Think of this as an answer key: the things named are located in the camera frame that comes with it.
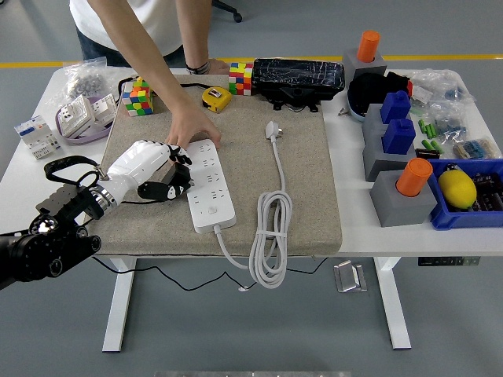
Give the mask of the person's left hand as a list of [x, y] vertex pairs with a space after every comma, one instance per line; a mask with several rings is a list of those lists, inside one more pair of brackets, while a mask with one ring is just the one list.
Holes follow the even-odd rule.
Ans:
[[230, 66], [223, 60], [209, 59], [207, 75], [228, 75]]

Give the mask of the person's right hand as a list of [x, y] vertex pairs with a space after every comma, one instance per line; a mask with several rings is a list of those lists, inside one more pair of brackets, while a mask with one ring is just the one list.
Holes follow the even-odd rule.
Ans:
[[194, 136], [206, 134], [217, 148], [220, 147], [220, 131], [199, 108], [173, 109], [171, 114], [171, 127], [165, 140], [167, 144], [186, 148]]

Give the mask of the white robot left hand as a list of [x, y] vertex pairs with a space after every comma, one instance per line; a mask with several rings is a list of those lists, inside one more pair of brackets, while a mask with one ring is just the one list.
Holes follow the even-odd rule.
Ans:
[[98, 184], [121, 204], [124, 196], [138, 189], [169, 161], [188, 167], [192, 164], [185, 149], [156, 141], [135, 141], [108, 169], [107, 179]]

